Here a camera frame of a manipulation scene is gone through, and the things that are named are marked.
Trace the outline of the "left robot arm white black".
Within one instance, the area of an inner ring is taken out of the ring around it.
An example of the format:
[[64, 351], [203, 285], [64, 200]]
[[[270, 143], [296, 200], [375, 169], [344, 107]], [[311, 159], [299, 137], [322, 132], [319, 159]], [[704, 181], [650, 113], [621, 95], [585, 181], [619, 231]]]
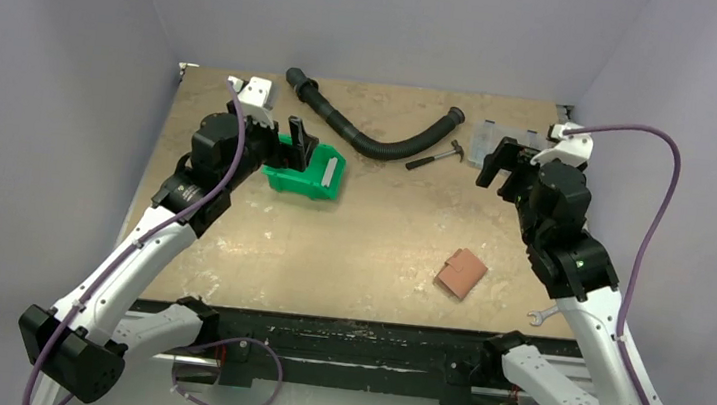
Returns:
[[31, 396], [41, 374], [92, 403], [113, 388], [130, 358], [184, 348], [202, 356], [215, 347], [243, 344], [224, 338], [215, 309], [191, 296], [165, 311], [124, 327], [121, 320], [148, 284], [198, 240], [231, 205], [231, 193], [262, 166], [307, 170], [318, 139], [303, 121], [289, 119], [289, 143], [278, 124], [241, 111], [209, 114], [191, 138], [191, 151], [162, 183], [142, 219], [102, 265], [50, 308], [28, 307], [18, 321], [32, 363], [23, 395]]

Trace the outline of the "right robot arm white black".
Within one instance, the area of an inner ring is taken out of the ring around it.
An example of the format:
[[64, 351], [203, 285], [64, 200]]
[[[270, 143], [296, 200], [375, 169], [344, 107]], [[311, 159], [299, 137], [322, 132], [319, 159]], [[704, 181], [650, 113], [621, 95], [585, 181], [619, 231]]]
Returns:
[[581, 166], [537, 162], [534, 148], [503, 138], [485, 157], [477, 185], [509, 176], [497, 191], [517, 209], [532, 271], [555, 301], [593, 383], [588, 394], [518, 331], [485, 341], [476, 375], [520, 387], [538, 405], [664, 405], [647, 379], [605, 247], [585, 229], [591, 193]]

